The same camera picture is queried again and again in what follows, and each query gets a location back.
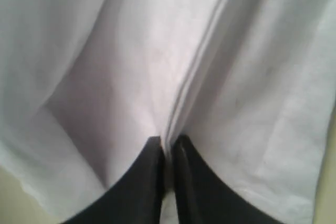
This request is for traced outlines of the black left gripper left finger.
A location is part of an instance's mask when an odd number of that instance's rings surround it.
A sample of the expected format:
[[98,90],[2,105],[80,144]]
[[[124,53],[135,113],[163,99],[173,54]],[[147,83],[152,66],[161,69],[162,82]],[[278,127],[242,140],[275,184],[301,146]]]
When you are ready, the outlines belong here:
[[151,137],[128,171],[102,197],[65,224],[160,222],[165,158],[161,139]]

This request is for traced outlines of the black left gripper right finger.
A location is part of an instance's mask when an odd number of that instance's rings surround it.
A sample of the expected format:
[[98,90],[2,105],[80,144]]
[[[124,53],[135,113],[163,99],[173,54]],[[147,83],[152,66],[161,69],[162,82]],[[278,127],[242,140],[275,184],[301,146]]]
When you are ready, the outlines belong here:
[[172,148],[179,223],[267,223],[268,216],[226,186],[186,135]]

